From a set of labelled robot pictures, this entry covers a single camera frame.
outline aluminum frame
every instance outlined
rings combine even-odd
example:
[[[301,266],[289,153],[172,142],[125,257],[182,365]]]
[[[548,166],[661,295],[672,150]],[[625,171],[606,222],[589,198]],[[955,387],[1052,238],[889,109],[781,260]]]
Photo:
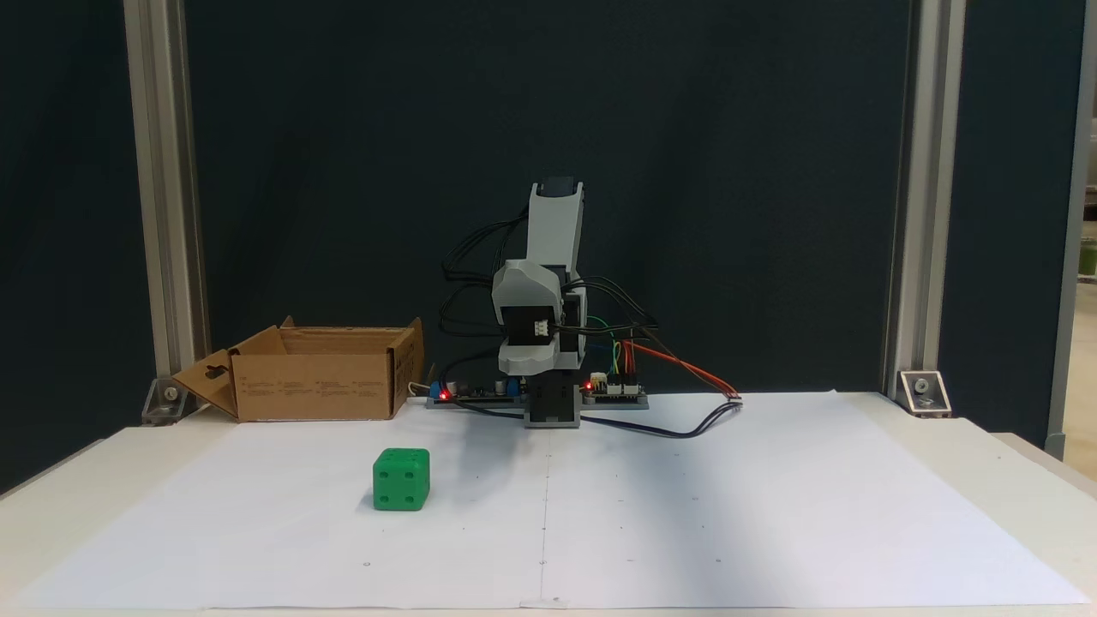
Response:
[[[210,352],[183,0],[124,0],[156,372]]]
[[[937,369],[952,202],[965,0],[916,3],[915,53],[895,224],[882,390],[897,401],[900,371]]]
[[[1078,254],[1082,250],[1082,220],[1085,212],[1089,162],[1094,88],[1097,86],[1097,2],[1087,0],[1082,34],[1082,60],[1078,67],[1078,105],[1075,112],[1074,160],[1071,168],[1071,197],[1066,211],[1066,238],[1063,243],[1063,280],[1059,296],[1059,328],[1055,333],[1055,360],[1051,374],[1051,402],[1048,438],[1043,449],[1063,460],[1066,434],[1066,381],[1074,335],[1074,304],[1077,296]]]

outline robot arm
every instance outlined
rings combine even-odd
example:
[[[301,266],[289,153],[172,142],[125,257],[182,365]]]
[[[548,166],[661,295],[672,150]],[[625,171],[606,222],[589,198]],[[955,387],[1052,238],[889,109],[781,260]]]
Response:
[[[574,390],[574,396],[559,395],[552,401],[530,396],[529,426],[578,426],[579,422],[580,396],[574,375],[583,364],[586,337],[561,332],[558,326],[581,327],[587,319],[586,290],[567,288],[579,278],[575,263],[583,199],[583,182],[572,178],[548,178],[534,184],[525,258],[508,259],[493,279],[495,316],[507,333],[499,347],[499,370],[529,378],[534,393],[544,391],[545,385],[554,393]],[[566,413],[564,407],[573,402],[573,413]]]

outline metal corner bracket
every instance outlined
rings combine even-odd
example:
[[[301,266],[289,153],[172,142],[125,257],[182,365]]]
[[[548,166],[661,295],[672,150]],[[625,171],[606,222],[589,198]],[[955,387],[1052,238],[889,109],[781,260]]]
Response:
[[[898,403],[919,418],[950,418],[952,403],[940,371],[900,371],[903,389]]]
[[[157,378],[145,396],[142,426],[167,426],[197,411],[199,397],[183,390],[171,378]]]

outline table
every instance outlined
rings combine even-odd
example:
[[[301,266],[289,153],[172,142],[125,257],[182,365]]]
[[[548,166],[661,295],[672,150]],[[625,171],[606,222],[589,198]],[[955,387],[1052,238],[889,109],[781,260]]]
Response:
[[[1097,598],[1097,485],[1010,435],[994,436],[965,419],[917,419],[873,393],[844,394],[930,470],[983,509],[1039,559],[1086,595]],[[163,428],[126,428],[0,501],[0,604],[136,503],[148,490],[208,448],[231,428],[216,411]],[[131,612],[134,617],[191,612]],[[205,615],[272,615],[271,610],[206,610]],[[294,615],[396,612],[294,609]],[[399,612],[402,615],[428,612]],[[452,612],[480,615],[482,610]],[[498,612],[530,615],[531,609]],[[573,613],[592,614],[591,610]],[[679,614],[645,609],[645,615]],[[891,609],[705,609],[712,615],[1002,616],[1097,615],[1095,605],[891,608]],[[37,617],[56,610],[11,612]],[[71,617],[108,612],[64,612]],[[437,610],[429,612],[437,615]]]

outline red wire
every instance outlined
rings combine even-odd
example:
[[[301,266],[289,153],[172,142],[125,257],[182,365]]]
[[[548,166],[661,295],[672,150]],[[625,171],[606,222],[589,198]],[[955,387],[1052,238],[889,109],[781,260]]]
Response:
[[[636,349],[640,349],[644,354],[648,354],[651,356],[655,356],[656,358],[661,358],[664,360],[669,360],[671,362],[681,364],[681,366],[686,367],[686,369],[692,370],[692,371],[694,371],[694,372],[703,375],[705,379],[708,379],[710,382],[712,382],[713,385],[720,388],[721,392],[724,392],[725,394],[733,394],[735,396],[739,395],[739,392],[737,390],[735,390],[734,388],[732,388],[732,384],[727,383],[726,381],[720,379],[719,377],[716,377],[716,375],[714,375],[714,374],[712,374],[712,373],[710,373],[710,372],[708,372],[708,371],[705,371],[703,369],[700,369],[700,368],[698,368],[698,367],[695,367],[695,366],[693,366],[693,364],[691,364],[691,363],[689,363],[689,362],[687,362],[685,360],[679,360],[679,359],[675,358],[674,356],[668,356],[668,355],[666,355],[666,354],[664,354],[661,351],[656,351],[655,349],[652,349],[649,347],[644,347],[643,345],[640,345],[637,343],[632,343],[632,347],[634,347]]]

